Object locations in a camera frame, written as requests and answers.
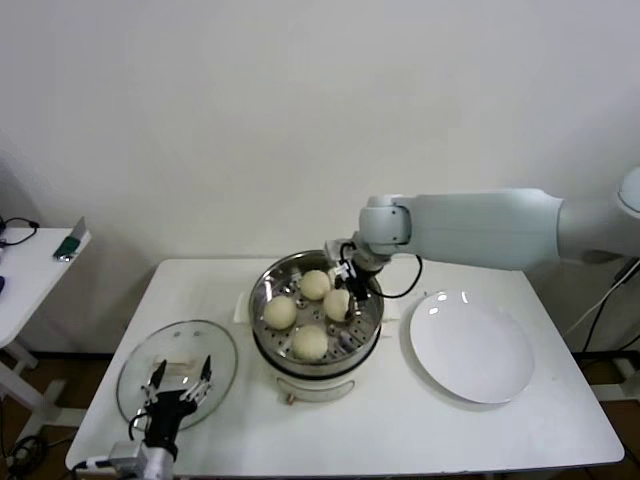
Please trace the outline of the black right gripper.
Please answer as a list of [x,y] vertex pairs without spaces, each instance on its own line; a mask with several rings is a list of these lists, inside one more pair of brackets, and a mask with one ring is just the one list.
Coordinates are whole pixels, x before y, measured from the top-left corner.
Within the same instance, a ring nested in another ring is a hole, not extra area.
[[361,268],[353,260],[345,260],[347,279],[340,270],[330,270],[329,280],[333,289],[341,289],[344,284],[351,293],[348,295],[347,309],[344,315],[346,321],[353,321],[362,315],[358,300],[367,300],[370,296],[382,296],[377,275],[382,269],[367,270]]

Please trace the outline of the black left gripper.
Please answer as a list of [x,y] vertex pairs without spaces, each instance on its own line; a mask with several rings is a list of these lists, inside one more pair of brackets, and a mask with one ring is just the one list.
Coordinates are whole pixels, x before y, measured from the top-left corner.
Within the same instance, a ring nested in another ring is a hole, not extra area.
[[147,445],[174,445],[182,420],[196,411],[197,403],[202,403],[212,388],[213,371],[208,355],[199,380],[186,392],[174,390],[157,395],[166,366],[166,360],[160,362],[148,382],[141,386],[146,402],[144,409],[150,418],[144,439]]

